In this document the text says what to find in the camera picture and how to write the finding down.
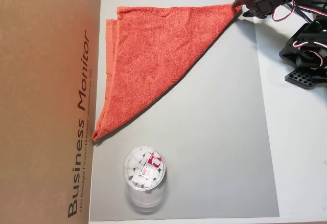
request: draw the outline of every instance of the brown cardboard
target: brown cardboard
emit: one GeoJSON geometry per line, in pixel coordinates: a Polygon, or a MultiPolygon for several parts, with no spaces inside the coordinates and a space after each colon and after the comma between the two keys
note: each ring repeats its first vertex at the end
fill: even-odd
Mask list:
{"type": "Polygon", "coordinates": [[[0,223],[88,223],[100,0],[0,5],[0,223]]]}

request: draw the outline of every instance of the folded towel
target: folded towel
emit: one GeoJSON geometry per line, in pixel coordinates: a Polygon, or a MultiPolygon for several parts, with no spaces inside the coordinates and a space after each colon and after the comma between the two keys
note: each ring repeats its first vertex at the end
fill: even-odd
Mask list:
{"type": "Polygon", "coordinates": [[[93,140],[119,127],[179,81],[241,8],[119,7],[106,22],[105,104],[93,140]]]}

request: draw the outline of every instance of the gray mat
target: gray mat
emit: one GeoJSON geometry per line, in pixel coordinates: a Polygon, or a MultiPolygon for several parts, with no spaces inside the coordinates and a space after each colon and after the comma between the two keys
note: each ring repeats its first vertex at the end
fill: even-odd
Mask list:
{"type": "MultiPolygon", "coordinates": [[[[117,6],[206,6],[234,0],[101,0],[97,117],[106,83],[105,20],[117,6]]],[[[254,25],[235,21],[153,107],[95,147],[90,220],[279,216],[254,25]],[[151,146],[167,160],[167,199],[149,215],[125,197],[122,165],[151,146]]]]}

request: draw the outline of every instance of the white table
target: white table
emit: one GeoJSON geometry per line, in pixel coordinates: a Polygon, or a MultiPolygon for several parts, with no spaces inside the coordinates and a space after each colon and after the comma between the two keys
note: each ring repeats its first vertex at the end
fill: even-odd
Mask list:
{"type": "Polygon", "coordinates": [[[122,224],[327,221],[327,88],[306,91],[285,82],[284,76],[294,67],[278,56],[305,21],[293,14],[278,23],[271,18],[255,18],[254,22],[280,217],[135,220],[122,224]]]}

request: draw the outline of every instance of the white cube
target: white cube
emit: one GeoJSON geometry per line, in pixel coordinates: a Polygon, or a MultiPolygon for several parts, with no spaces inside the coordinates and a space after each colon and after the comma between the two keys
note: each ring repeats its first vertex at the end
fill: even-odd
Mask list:
{"type": "Polygon", "coordinates": [[[159,171],[155,171],[155,172],[153,173],[153,178],[158,178],[158,176],[159,176],[159,171]]]}
{"type": "Polygon", "coordinates": [[[140,164],[144,165],[147,162],[148,158],[145,156],[142,161],[140,162],[140,164]]]}
{"type": "Polygon", "coordinates": [[[139,150],[133,154],[133,157],[136,159],[138,163],[143,159],[143,155],[139,150]]]}
{"type": "Polygon", "coordinates": [[[143,167],[144,167],[144,165],[142,165],[142,164],[137,164],[137,168],[139,168],[139,169],[143,169],[143,167]]]}
{"type": "Polygon", "coordinates": [[[151,180],[145,180],[145,182],[144,182],[144,188],[149,188],[149,187],[151,187],[151,183],[152,183],[151,180]]]}
{"type": "Polygon", "coordinates": [[[161,180],[161,176],[159,176],[155,181],[158,183],[161,180]]]}
{"type": "Polygon", "coordinates": [[[154,158],[159,158],[159,157],[160,157],[160,155],[159,155],[159,153],[158,153],[158,152],[156,152],[156,151],[155,151],[155,152],[153,153],[153,157],[154,157],[154,158]]]}
{"type": "Polygon", "coordinates": [[[134,169],[129,169],[127,171],[127,173],[128,173],[128,176],[133,176],[134,175],[134,169]]]}
{"type": "Polygon", "coordinates": [[[139,178],[140,178],[140,176],[138,176],[138,175],[134,175],[133,178],[132,178],[132,181],[133,181],[134,183],[138,183],[139,178]]]}
{"type": "Polygon", "coordinates": [[[134,169],[138,165],[138,161],[136,161],[134,158],[131,159],[131,161],[128,162],[128,168],[134,169]]]}
{"type": "Polygon", "coordinates": [[[139,168],[136,168],[134,170],[134,174],[133,175],[137,175],[137,176],[141,175],[141,170],[139,168]]]}
{"type": "Polygon", "coordinates": [[[139,186],[143,186],[144,185],[144,183],[145,183],[145,178],[143,177],[143,176],[139,176],[138,177],[138,182],[137,182],[137,184],[139,185],[139,186]]]}
{"type": "Polygon", "coordinates": [[[153,149],[148,148],[148,147],[143,148],[143,150],[145,150],[146,152],[148,152],[150,154],[153,153],[153,149]]]}
{"type": "Polygon", "coordinates": [[[144,158],[146,158],[148,160],[150,158],[150,156],[151,156],[151,153],[147,152],[147,153],[145,153],[144,158]]]}
{"type": "Polygon", "coordinates": [[[154,159],[154,160],[152,160],[152,164],[160,166],[161,161],[159,159],[154,159]]]}

